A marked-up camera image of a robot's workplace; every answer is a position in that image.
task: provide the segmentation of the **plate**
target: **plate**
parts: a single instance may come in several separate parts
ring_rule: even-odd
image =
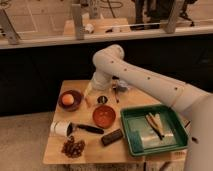
[[[73,96],[73,98],[74,98],[73,104],[71,104],[71,105],[64,105],[62,103],[62,98],[66,94],[71,94]],[[82,98],[83,98],[83,94],[80,93],[79,91],[77,91],[77,90],[68,90],[68,91],[63,92],[59,96],[58,104],[59,104],[59,106],[61,108],[65,109],[67,111],[75,111],[75,110],[77,110],[79,108]]]
[[[101,128],[109,128],[115,121],[115,118],[114,109],[108,105],[100,105],[93,112],[93,120]]]

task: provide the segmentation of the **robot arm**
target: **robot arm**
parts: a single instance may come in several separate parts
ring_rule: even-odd
[[[212,171],[213,95],[185,82],[145,70],[122,60],[124,51],[112,45],[95,53],[92,87],[104,90],[117,76],[192,121],[185,171]]]

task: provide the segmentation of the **tabletop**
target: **tabletop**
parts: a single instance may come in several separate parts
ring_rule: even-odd
[[[60,94],[67,90],[77,90],[85,93],[85,90],[88,90],[88,85],[89,80],[67,80],[63,82]],[[112,89],[105,91],[91,90],[87,94],[87,99],[90,102],[90,106],[88,106],[88,103],[86,103],[85,100],[82,100],[78,110],[67,112],[57,104],[53,121],[72,121],[74,123],[96,126],[92,119],[92,114],[94,109],[97,107],[97,98],[100,95],[104,95],[108,98],[107,105],[111,106],[116,112],[115,122],[110,128],[104,129],[104,135],[118,128],[123,130],[120,119],[120,110],[122,108],[147,106],[160,103],[155,98],[135,87],[130,87],[130,89],[125,92],[119,92],[117,94],[119,103],[116,102]],[[68,158],[61,152],[63,144],[66,142],[66,137],[50,133],[43,162],[45,164],[87,164],[176,161],[184,160],[186,154],[186,151],[182,150],[141,157],[132,157],[129,153],[128,143],[125,138],[104,147],[101,143],[101,137],[103,135],[86,132],[85,130],[77,130],[73,133],[73,136],[76,140],[84,140],[86,143],[82,156],[78,158]]]
[[[94,34],[105,34],[113,26],[120,26],[121,32],[131,32],[129,23],[126,18],[104,18],[104,19],[83,19],[83,26],[92,24]],[[63,35],[73,36],[75,34],[74,21],[67,20],[64,26]]]

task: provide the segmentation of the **black wall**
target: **black wall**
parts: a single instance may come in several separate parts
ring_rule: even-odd
[[[213,35],[0,50],[0,115],[54,110],[63,80],[91,79],[93,54],[120,44],[125,61],[213,91]]]

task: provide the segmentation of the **green tray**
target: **green tray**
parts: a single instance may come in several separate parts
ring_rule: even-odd
[[[147,122],[145,115],[158,113],[163,124],[165,137],[160,140]],[[164,105],[152,105],[121,109],[121,120],[132,156],[185,149],[187,133],[177,116]]]

